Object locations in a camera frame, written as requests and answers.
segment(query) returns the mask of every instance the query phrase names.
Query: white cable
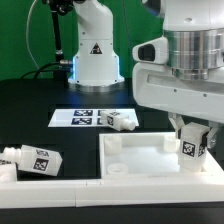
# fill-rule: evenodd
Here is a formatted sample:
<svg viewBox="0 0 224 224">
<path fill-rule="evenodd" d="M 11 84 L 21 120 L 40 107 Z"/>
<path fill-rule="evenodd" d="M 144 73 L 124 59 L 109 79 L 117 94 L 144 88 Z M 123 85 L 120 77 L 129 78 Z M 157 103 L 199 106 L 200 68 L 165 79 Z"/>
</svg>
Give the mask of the white cable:
<svg viewBox="0 0 224 224">
<path fill-rule="evenodd" d="M 27 18 L 27 23 L 26 23 L 26 47 L 27 47 L 28 53 L 29 53 L 31 59 L 33 60 L 36 68 L 39 69 L 39 66 L 38 66 L 38 64 L 37 64 L 35 58 L 33 57 L 32 52 L 31 52 L 30 43 L 29 43 L 30 20 L 31 20 L 31 16 L 32 16 L 32 13 L 33 13 L 33 9 L 34 9 L 37 2 L 38 2 L 38 0 L 33 1 L 33 4 L 30 7 L 30 11 L 29 11 L 28 18 Z"/>
</svg>

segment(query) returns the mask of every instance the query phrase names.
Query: white platform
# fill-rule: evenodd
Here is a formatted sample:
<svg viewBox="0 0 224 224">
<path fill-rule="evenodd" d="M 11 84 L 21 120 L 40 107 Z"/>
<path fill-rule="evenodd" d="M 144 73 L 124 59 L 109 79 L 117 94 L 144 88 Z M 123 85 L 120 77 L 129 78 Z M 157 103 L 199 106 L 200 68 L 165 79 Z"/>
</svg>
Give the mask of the white platform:
<svg viewBox="0 0 224 224">
<path fill-rule="evenodd" d="M 0 208 L 224 201 L 224 173 L 212 156 L 207 154 L 203 172 L 182 173 L 177 155 L 163 151 L 167 134 L 116 134 L 122 150 L 115 155 L 105 154 L 108 135 L 101 134 L 101 179 L 1 183 Z M 108 173 L 114 163 L 128 171 Z"/>
</svg>

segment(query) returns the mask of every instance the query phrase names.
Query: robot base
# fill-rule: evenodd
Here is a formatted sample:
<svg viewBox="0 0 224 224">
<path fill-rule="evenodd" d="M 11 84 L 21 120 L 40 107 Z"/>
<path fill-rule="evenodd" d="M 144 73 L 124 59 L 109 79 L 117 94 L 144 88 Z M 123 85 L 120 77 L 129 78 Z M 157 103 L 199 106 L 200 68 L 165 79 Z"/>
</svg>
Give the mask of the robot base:
<svg viewBox="0 0 224 224">
<path fill-rule="evenodd" d="M 114 84 L 108 84 L 108 85 L 84 85 L 79 84 L 77 81 L 75 81 L 72 77 L 68 79 L 68 87 L 70 89 L 79 90 L 82 92 L 89 92 L 89 93 L 105 93 L 110 92 L 114 90 L 119 90 L 124 88 L 124 79 L 121 81 L 117 81 Z"/>
</svg>

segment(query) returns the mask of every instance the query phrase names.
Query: green background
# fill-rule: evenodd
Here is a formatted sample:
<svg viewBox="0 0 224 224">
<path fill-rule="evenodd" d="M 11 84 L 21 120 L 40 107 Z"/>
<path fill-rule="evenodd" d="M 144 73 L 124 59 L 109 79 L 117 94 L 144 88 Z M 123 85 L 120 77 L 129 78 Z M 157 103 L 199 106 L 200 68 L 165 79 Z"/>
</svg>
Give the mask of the green background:
<svg viewBox="0 0 224 224">
<path fill-rule="evenodd" d="M 114 50 L 120 57 L 120 73 L 131 77 L 134 61 L 131 48 L 137 44 L 162 35 L 162 20 L 150 15 L 141 0 L 124 0 L 125 25 L 122 0 L 99 0 L 114 15 Z M 20 78 L 26 72 L 36 70 L 26 48 L 26 23 L 33 0 L 1 0 L 0 3 L 0 80 Z M 66 59 L 71 60 L 77 52 L 76 13 L 61 17 L 62 47 Z M 39 0 L 30 23 L 30 48 L 39 66 L 55 61 L 54 34 L 49 6 Z"/>
</svg>

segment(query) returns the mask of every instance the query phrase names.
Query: black table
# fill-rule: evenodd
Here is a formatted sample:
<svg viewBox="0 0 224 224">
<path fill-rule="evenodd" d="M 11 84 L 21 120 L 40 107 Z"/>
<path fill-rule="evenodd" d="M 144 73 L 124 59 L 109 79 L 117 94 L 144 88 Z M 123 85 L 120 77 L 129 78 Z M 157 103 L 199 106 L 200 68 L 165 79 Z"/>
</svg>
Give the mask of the black table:
<svg viewBox="0 0 224 224">
<path fill-rule="evenodd" d="M 63 164 L 57 177 L 18 172 L 19 181 L 100 178 L 99 134 L 116 133 L 105 127 L 48 128 L 55 109 L 134 108 L 140 126 L 135 132 L 173 131 L 166 112 L 142 108 L 125 87 L 103 94 L 64 88 L 53 80 L 0 82 L 0 151 L 22 144 L 58 151 Z M 212 152 L 220 164 L 222 141 Z M 105 206 L 91 208 L 2 209 L 0 223 L 223 223 L 224 203 Z"/>
</svg>

